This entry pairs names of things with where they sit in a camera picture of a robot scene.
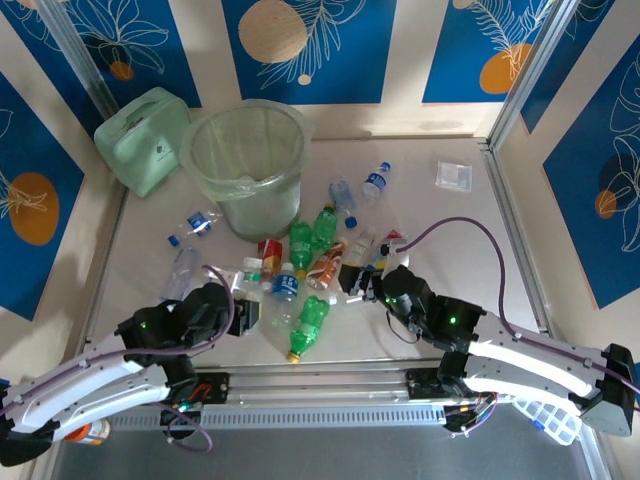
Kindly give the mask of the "clear compartment organizer box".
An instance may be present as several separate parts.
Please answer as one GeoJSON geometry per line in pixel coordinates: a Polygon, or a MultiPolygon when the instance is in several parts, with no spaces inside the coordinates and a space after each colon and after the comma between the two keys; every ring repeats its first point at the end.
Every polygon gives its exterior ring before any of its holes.
{"type": "Polygon", "coordinates": [[[572,445],[582,429],[579,417],[551,404],[514,397],[511,405],[561,446],[572,445]]]}

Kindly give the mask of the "mint green lidded case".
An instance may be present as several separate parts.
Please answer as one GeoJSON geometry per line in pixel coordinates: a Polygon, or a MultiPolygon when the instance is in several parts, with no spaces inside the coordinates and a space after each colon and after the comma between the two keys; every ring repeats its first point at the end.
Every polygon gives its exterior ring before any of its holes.
{"type": "Polygon", "coordinates": [[[186,103],[155,87],[100,125],[94,143],[117,179],[144,198],[180,168],[179,149],[190,124],[186,103]]]}

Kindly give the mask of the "crushed clear bottle blue label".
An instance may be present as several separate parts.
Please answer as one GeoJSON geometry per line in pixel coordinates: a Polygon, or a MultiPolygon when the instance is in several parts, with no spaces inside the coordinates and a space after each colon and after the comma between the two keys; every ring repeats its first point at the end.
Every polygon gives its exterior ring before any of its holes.
{"type": "Polygon", "coordinates": [[[213,231],[213,226],[222,218],[223,214],[214,209],[195,211],[176,227],[167,240],[172,247],[184,246],[196,238],[207,236],[213,231]]]}

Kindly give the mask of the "square bottle pale blue label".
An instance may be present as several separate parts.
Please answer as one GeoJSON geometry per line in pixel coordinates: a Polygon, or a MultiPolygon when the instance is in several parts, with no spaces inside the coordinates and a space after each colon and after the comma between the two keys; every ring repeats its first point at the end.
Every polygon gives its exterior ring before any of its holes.
{"type": "Polygon", "coordinates": [[[328,193],[346,228],[354,229],[358,225],[355,215],[357,203],[349,181],[344,176],[334,178],[329,184],[328,193]]]}

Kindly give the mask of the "translucent green bin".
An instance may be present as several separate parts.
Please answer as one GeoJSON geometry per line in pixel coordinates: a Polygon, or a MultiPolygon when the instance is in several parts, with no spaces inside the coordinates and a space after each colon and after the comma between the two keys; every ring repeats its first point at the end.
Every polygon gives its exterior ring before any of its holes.
{"type": "Polygon", "coordinates": [[[301,209],[301,176],[314,126],[297,109],[249,99],[192,123],[182,167],[239,238],[280,239],[301,209]]]}

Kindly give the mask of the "red orange label bottle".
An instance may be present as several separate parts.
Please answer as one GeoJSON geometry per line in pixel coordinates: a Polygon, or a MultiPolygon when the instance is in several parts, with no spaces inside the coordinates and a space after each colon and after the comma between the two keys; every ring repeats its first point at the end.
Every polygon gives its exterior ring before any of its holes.
{"type": "Polygon", "coordinates": [[[261,281],[271,283],[279,274],[282,264],[283,245],[280,241],[266,239],[258,243],[258,255],[262,260],[261,281]]]}

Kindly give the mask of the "grey metal panel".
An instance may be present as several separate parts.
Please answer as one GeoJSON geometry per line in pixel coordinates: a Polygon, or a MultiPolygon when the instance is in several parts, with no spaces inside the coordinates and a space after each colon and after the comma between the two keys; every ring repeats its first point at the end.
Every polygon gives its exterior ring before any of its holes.
{"type": "Polygon", "coordinates": [[[66,444],[45,480],[611,480],[580,445],[561,447],[499,415],[469,438],[433,427],[222,430],[193,454],[157,432],[66,444]]]}

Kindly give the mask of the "aluminium table edge rail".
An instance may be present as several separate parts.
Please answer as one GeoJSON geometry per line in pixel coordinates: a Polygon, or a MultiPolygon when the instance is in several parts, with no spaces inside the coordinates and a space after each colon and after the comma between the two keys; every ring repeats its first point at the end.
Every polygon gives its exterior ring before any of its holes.
{"type": "Polygon", "coordinates": [[[93,335],[97,303],[107,270],[109,256],[113,248],[117,229],[128,197],[128,189],[118,186],[113,199],[107,204],[106,217],[99,230],[95,255],[89,270],[89,291],[85,305],[85,315],[81,324],[75,352],[81,353],[93,335]]]}
{"type": "Polygon", "coordinates": [[[549,316],[544,291],[526,242],[524,229],[519,219],[516,204],[512,198],[507,176],[503,171],[499,156],[490,142],[486,139],[481,139],[479,147],[484,156],[485,168],[496,196],[519,275],[523,281],[536,324],[543,334],[554,337],[554,325],[549,316]]]}

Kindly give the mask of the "blue floral wall panel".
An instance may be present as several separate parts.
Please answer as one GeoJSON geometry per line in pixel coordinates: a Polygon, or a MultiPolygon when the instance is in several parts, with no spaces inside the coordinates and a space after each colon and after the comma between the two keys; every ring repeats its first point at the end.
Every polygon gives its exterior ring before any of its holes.
{"type": "Polygon", "coordinates": [[[397,0],[221,0],[240,94],[378,104],[397,0]]]}
{"type": "Polygon", "coordinates": [[[501,102],[555,0],[449,0],[423,102],[501,102]]]}
{"type": "Polygon", "coordinates": [[[0,72],[0,307],[35,318],[83,180],[0,72]]]}
{"type": "Polygon", "coordinates": [[[520,114],[531,134],[615,0],[579,0],[520,114]]]}
{"type": "Polygon", "coordinates": [[[161,87],[201,105],[168,0],[67,0],[64,9],[116,103],[161,87]]]}
{"type": "Polygon", "coordinates": [[[0,0],[0,12],[38,63],[52,60],[60,49],[37,9],[36,0],[0,0]]]}
{"type": "Polygon", "coordinates": [[[640,36],[543,164],[593,297],[640,288],[640,36]]]}

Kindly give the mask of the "brown orange label bottle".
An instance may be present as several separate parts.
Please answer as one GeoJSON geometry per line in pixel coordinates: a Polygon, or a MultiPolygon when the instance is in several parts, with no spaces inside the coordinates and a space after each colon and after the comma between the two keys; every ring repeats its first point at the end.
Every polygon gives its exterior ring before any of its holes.
{"type": "Polygon", "coordinates": [[[312,265],[306,276],[307,285],[315,290],[326,290],[333,281],[349,240],[339,237],[312,265]]]}

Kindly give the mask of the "orange cap pill bottle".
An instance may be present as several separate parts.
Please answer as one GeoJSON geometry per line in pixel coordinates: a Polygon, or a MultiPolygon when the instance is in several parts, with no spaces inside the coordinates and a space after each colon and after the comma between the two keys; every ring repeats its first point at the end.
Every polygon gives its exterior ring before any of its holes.
{"type": "Polygon", "coordinates": [[[107,419],[100,419],[86,424],[64,437],[65,441],[98,446],[101,445],[111,433],[111,424],[107,419]]]}

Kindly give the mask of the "small water bottle blue cap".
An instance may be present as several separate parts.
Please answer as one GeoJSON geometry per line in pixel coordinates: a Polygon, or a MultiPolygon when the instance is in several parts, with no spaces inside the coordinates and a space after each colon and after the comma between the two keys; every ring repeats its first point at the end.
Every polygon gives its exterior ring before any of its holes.
{"type": "Polygon", "coordinates": [[[389,162],[382,162],[367,176],[361,186],[361,194],[367,203],[375,204],[382,197],[387,187],[391,169],[389,162]]]}

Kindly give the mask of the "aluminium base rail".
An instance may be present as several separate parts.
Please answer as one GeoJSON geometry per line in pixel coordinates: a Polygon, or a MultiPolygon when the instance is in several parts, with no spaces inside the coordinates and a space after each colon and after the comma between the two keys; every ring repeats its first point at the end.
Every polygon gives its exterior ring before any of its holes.
{"type": "Polygon", "coordinates": [[[198,374],[227,376],[228,406],[379,406],[408,403],[407,372],[431,366],[422,361],[282,364],[200,368],[198,374]]]}

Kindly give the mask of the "clear bottle green label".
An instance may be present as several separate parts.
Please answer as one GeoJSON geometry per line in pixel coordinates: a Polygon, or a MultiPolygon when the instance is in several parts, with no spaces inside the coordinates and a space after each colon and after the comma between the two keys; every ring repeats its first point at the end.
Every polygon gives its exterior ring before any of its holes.
{"type": "Polygon", "coordinates": [[[241,292],[249,301],[261,302],[263,288],[261,285],[262,260],[259,258],[245,257],[241,269],[241,292]]]}

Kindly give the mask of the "slim white label bottle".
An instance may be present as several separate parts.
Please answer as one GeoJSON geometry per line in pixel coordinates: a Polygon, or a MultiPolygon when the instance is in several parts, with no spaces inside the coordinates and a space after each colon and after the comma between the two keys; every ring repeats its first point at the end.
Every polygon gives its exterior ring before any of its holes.
{"type": "Polygon", "coordinates": [[[349,248],[344,258],[344,264],[354,267],[364,266],[374,243],[375,234],[376,230],[373,227],[366,227],[349,248]]]}

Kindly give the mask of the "small clear plastic box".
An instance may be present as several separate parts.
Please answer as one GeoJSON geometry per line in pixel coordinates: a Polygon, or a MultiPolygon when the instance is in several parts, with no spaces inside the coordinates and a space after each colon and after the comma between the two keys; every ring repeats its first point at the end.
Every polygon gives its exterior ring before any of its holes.
{"type": "Polygon", "coordinates": [[[439,161],[436,185],[443,189],[470,192],[472,190],[472,167],[439,161]]]}

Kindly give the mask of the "aluminium frame post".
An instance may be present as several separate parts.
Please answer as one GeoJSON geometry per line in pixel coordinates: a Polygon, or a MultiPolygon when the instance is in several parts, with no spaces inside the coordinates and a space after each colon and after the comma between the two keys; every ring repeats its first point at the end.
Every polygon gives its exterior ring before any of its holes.
{"type": "Polygon", "coordinates": [[[58,0],[34,0],[36,9],[92,103],[106,120],[119,107],[82,38],[58,0]]]}
{"type": "Polygon", "coordinates": [[[486,138],[487,147],[491,153],[496,153],[504,143],[512,124],[520,115],[524,102],[529,97],[551,54],[555,51],[579,1],[553,1],[551,11],[541,26],[523,68],[514,81],[513,87],[486,138]]]}

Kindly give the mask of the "green plastic bottle yellow cap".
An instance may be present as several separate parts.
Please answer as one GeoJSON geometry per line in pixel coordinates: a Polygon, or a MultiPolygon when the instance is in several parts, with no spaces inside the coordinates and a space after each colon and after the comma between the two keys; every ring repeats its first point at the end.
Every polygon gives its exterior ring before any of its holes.
{"type": "Polygon", "coordinates": [[[330,303],[317,296],[310,296],[305,301],[296,326],[289,336],[287,361],[298,363],[301,357],[315,345],[329,310],[330,303]]]}
{"type": "Polygon", "coordinates": [[[298,280],[306,278],[312,259],[312,228],[307,222],[294,223],[289,232],[289,260],[298,280]]]}
{"type": "Polygon", "coordinates": [[[313,227],[311,247],[314,251],[326,251],[332,244],[337,230],[337,213],[333,204],[326,204],[318,213],[313,227]]]}

